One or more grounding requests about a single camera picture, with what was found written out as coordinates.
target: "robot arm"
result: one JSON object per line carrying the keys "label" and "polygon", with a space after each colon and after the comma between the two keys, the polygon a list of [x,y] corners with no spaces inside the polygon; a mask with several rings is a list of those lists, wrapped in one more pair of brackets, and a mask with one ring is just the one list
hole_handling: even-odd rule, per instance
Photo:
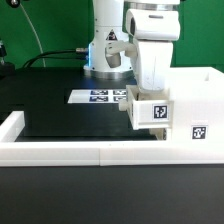
{"label": "robot arm", "polygon": [[122,51],[124,51],[125,56],[129,58],[136,58],[138,56],[137,48],[134,44],[122,40],[109,43],[106,46],[105,55],[110,68],[116,68],[121,65],[120,52]]}
{"label": "robot arm", "polygon": [[[133,71],[143,93],[164,89],[166,71],[170,68],[173,44],[179,39],[180,25],[174,6],[180,0],[126,0],[126,30],[129,34],[129,49]],[[127,43],[108,46],[110,56],[126,51]]]}

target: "black and white tag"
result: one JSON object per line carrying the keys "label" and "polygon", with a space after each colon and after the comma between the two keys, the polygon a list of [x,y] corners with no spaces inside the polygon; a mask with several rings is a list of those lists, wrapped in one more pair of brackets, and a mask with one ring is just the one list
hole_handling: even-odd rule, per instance
{"label": "black and white tag", "polygon": [[207,138],[208,126],[193,126],[192,127],[192,139],[193,140],[205,140]]}
{"label": "black and white tag", "polygon": [[108,96],[91,96],[89,102],[105,103],[108,102]]}
{"label": "black and white tag", "polygon": [[126,90],[123,90],[123,89],[121,89],[121,90],[114,90],[113,94],[115,96],[126,96]]}
{"label": "black and white tag", "polygon": [[126,100],[126,96],[114,96],[114,102],[119,102],[119,100]]}
{"label": "black and white tag", "polygon": [[169,121],[169,105],[153,105],[154,121]]}
{"label": "black and white tag", "polygon": [[90,94],[92,96],[108,95],[108,90],[91,90],[91,93]]}

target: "cable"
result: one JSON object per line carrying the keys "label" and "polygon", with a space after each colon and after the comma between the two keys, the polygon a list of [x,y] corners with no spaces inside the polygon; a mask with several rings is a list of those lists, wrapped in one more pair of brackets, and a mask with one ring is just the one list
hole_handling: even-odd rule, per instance
{"label": "cable", "polygon": [[40,54],[30,60],[28,60],[22,67],[23,68],[29,68],[32,66],[32,64],[34,62],[36,62],[37,60],[39,59],[45,59],[45,58],[51,58],[51,59],[74,59],[74,60],[86,60],[85,57],[48,57],[48,55],[56,55],[56,54],[68,54],[68,53],[76,53],[76,50],[59,50],[59,51],[48,51],[48,52],[45,52],[43,54]]}
{"label": "cable", "polygon": [[[28,23],[30,24],[30,27],[31,27],[31,29],[32,29],[32,31],[33,31],[33,33],[34,33],[35,37],[36,37],[37,44],[38,44],[39,49],[40,49],[40,53],[41,53],[41,54],[43,54],[43,48],[42,48],[42,45],[41,45],[41,42],[40,42],[39,36],[38,36],[38,34],[37,34],[37,32],[36,32],[36,30],[35,30],[34,26],[33,26],[33,23],[32,23],[32,21],[31,21],[31,19],[30,19],[29,15],[27,14],[27,12],[26,12],[25,8],[23,7],[23,5],[22,5],[22,4],[20,4],[20,6],[21,6],[21,9],[22,9],[22,11],[23,11],[23,14],[25,15],[25,17],[26,17],[26,19],[27,19]],[[44,59],[44,58],[43,58],[43,66],[44,66],[44,67],[46,67],[46,62],[45,62],[45,59]]]}

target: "white border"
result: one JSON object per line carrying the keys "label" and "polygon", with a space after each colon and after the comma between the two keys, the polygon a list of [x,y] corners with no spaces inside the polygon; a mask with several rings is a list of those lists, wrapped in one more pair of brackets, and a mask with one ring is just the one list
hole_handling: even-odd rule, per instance
{"label": "white border", "polygon": [[23,112],[13,112],[0,126],[1,167],[224,163],[221,142],[13,142],[24,126]]}

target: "black table surface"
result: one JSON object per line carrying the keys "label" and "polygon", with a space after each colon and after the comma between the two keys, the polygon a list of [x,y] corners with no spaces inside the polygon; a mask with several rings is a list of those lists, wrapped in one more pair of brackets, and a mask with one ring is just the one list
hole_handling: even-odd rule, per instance
{"label": "black table surface", "polygon": [[[18,141],[153,139],[132,131],[117,105],[67,104],[72,89],[134,83],[86,79],[79,69],[18,70],[0,79],[0,120],[25,111]],[[0,168],[0,223],[223,224],[223,189],[223,165]]]}

